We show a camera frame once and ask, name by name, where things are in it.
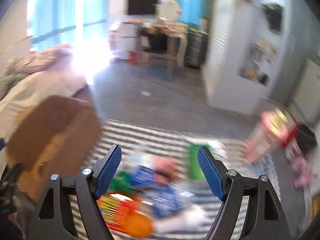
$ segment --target gray carpet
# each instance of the gray carpet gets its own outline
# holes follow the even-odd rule
[[[102,129],[102,135],[94,148],[92,155],[88,158],[85,167],[91,167],[96,160],[103,158],[113,144],[118,144],[123,153],[123,159],[142,142],[148,142],[149,153],[159,156],[171,156],[178,162],[180,178],[187,178],[188,171],[188,144],[190,140],[199,139],[215,139],[208,135],[181,133],[174,131],[166,131],[151,127],[142,127],[125,122],[109,120]],[[235,169],[242,176],[257,178],[261,174],[265,174],[270,178],[278,196],[280,190],[277,181],[277,174],[271,157],[265,158],[259,164],[252,166],[244,161],[241,153],[243,142],[232,139],[219,139],[217,142],[221,145],[219,148],[219,158],[222,156],[227,169]],[[217,213],[221,206],[219,199],[212,195],[209,187],[202,190],[189,189],[195,194],[191,197],[191,202],[201,206],[208,214],[210,221],[198,228],[196,231],[176,231],[169,234],[156,234],[152,239],[204,239],[209,231]],[[87,239],[84,226],[81,222],[81,215],[76,203],[76,199],[71,199],[72,212],[74,215],[76,228],[81,239]],[[238,239],[244,223],[246,209],[248,205],[248,197],[243,198],[242,206],[239,212],[238,220],[231,239]],[[122,239],[130,239],[130,237],[115,232]]]

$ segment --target blue package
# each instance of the blue package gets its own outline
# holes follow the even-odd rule
[[[131,173],[130,186],[135,188],[152,187],[156,184],[155,170],[138,165]]]
[[[152,209],[158,218],[171,216],[183,209],[178,192],[170,185],[157,188],[146,194],[145,197],[153,203]]]

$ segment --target television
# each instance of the television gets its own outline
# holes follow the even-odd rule
[[[127,15],[155,15],[158,0],[128,0]]]

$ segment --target metal screw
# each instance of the metal screw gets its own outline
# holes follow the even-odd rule
[[[59,178],[59,175],[58,175],[58,174],[52,174],[52,175],[51,175],[51,179],[52,179],[52,180],[56,180],[57,178]]]
[[[235,170],[228,170],[228,174],[230,176],[236,176],[237,175],[237,172]]]
[[[84,169],[83,171],[82,171],[82,174],[83,175],[88,175],[88,174],[90,174],[91,173],[91,169]]]
[[[269,180],[266,175],[262,175],[262,176],[260,177],[260,179],[261,179],[262,181],[264,181],[264,182],[267,182],[267,181]]]

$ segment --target sunlight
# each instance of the sunlight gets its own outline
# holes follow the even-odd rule
[[[93,84],[93,77],[113,58],[106,39],[89,39],[77,42],[74,50],[74,67],[83,73],[89,85]]]

